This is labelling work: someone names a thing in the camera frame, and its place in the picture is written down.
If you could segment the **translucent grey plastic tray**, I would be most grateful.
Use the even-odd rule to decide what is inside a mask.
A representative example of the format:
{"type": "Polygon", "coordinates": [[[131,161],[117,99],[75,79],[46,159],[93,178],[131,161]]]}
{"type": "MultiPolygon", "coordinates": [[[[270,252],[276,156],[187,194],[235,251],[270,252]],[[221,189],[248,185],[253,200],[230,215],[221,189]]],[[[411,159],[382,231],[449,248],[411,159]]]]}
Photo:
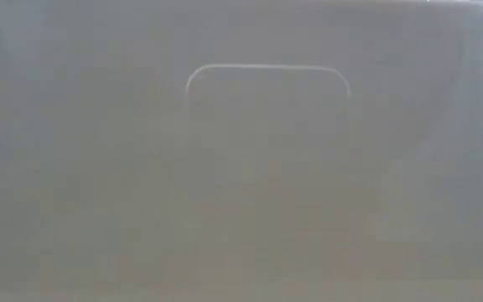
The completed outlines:
{"type": "Polygon", "coordinates": [[[483,302],[483,0],[0,0],[0,302],[483,302]]]}

